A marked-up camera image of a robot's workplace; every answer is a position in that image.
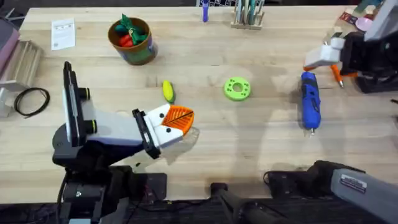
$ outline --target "paper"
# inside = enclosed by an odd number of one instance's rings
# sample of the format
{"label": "paper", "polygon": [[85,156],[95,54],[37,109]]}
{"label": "paper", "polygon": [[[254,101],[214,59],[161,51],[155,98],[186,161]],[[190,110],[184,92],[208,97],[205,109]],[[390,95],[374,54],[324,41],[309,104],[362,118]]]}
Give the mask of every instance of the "paper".
{"label": "paper", "polygon": [[61,50],[68,47],[74,47],[76,45],[75,39],[74,19],[52,21],[51,50]]}

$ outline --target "pen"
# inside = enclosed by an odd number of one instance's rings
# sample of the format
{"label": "pen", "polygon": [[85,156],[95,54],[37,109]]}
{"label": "pen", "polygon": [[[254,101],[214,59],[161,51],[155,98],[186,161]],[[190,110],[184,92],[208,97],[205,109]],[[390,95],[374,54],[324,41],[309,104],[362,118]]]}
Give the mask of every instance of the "pen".
{"label": "pen", "polygon": [[203,22],[207,22],[209,20],[208,18],[209,0],[203,0],[201,6],[203,8]]}

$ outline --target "blue screwdriver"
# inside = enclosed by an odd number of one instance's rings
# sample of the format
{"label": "blue screwdriver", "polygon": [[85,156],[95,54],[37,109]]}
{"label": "blue screwdriver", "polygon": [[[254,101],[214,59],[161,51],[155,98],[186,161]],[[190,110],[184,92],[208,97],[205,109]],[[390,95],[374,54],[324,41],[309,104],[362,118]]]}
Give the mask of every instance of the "blue screwdriver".
{"label": "blue screwdriver", "polygon": [[304,72],[301,75],[301,82],[304,127],[311,130],[311,133],[314,135],[315,130],[321,123],[321,99],[319,99],[317,78],[315,78],[314,73]]}

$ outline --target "green spool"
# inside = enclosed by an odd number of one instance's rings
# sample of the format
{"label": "green spool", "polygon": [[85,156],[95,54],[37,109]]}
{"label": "green spool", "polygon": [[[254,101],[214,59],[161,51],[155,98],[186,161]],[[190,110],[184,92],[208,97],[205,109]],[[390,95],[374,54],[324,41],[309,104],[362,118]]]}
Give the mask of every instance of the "green spool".
{"label": "green spool", "polygon": [[242,77],[230,78],[224,84],[224,93],[230,100],[245,100],[250,92],[250,83]]}

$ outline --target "pen holder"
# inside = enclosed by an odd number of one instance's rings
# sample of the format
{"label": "pen holder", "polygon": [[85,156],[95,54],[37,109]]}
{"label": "pen holder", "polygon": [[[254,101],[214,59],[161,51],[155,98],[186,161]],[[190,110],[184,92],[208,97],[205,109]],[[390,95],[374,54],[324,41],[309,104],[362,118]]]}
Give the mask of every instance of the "pen holder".
{"label": "pen holder", "polygon": [[130,65],[144,65],[152,61],[157,55],[157,46],[152,40],[152,33],[148,24],[142,19],[132,18],[130,20],[133,25],[143,29],[148,35],[147,38],[140,44],[132,47],[120,47],[120,36],[116,33],[115,27],[120,24],[116,21],[108,31],[108,39],[112,46],[119,52],[120,56]]}

